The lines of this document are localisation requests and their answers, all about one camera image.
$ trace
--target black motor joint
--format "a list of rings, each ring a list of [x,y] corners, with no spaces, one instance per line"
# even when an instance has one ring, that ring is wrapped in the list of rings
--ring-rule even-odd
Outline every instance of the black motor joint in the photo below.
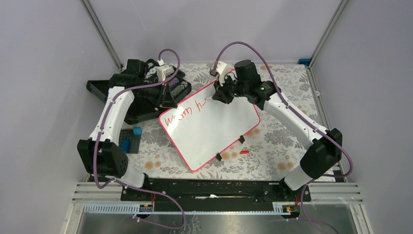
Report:
[[[271,81],[261,81],[261,76],[251,60],[242,60],[234,65],[236,80],[226,74],[225,82],[221,86],[219,82],[214,83],[215,94],[213,100],[218,100],[225,104],[230,104],[234,97],[246,97],[247,100],[257,105],[261,110],[264,102],[276,92],[274,83]]]

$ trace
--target white wall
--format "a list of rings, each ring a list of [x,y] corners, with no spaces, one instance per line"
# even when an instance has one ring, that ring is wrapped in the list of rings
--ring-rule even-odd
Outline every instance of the white wall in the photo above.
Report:
[[[353,0],[313,70],[375,234],[412,232],[413,1]]]
[[[0,233],[55,234],[103,109],[86,81],[116,68],[78,0],[2,1],[0,22]]]
[[[90,0],[120,59],[176,50],[182,61],[212,62],[228,43],[253,45],[268,61],[310,58],[340,0]],[[258,60],[237,45],[226,61]],[[164,60],[173,60],[165,53]]]

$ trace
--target whiteboard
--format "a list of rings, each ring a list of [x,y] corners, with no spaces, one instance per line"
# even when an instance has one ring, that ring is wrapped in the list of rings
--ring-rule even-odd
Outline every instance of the whiteboard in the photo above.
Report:
[[[244,97],[230,104],[205,100],[215,93],[213,83],[159,116],[162,128],[193,172],[261,121],[256,107]]]

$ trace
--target red handwritten text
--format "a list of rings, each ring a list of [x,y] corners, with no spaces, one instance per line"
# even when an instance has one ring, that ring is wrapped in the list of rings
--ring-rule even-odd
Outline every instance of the red handwritten text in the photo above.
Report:
[[[188,108],[184,109],[184,111],[180,114],[181,117],[178,120],[183,120],[185,118],[185,116],[190,115],[190,114],[192,115],[192,108],[188,107]]]
[[[169,118],[168,118],[168,119],[164,118],[165,124],[166,124],[167,126],[169,126],[169,125],[173,122],[173,120],[175,119],[175,117],[176,117],[176,115],[172,115],[170,119],[169,119]]]
[[[207,101],[205,100],[204,103],[199,103],[197,101],[195,101],[195,105],[198,108],[198,111],[201,112],[202,108],[204,107],[205,103]],[[183,120],[184,118],[186,118],[187,116],[191,116],[192,115],[192,108],[188,107],[186,109],[184,109],[184,111],[180,114],[178,114],[178,120]],[[170,124],[172,124],[175,121],[176,115],[172,115],[170,118],[164,118],[165,124],[167,126],[169,126]]]
[[[201,112],[202,108],[204,107],[205,103],[207,102],[207,100],[204,101],[203,104],[198,103],[197,101],[195,101],[196,107],[198,107],[198,111]]]

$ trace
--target red wire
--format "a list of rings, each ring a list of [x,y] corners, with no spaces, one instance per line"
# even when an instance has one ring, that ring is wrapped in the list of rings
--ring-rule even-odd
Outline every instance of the red wire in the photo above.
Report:
[[[294,207],[296,207],[299,202],[300,202],[300,199],[299,199],[298,196],[297,196],[297,197],[296,197],[296,203],[294,204]]]

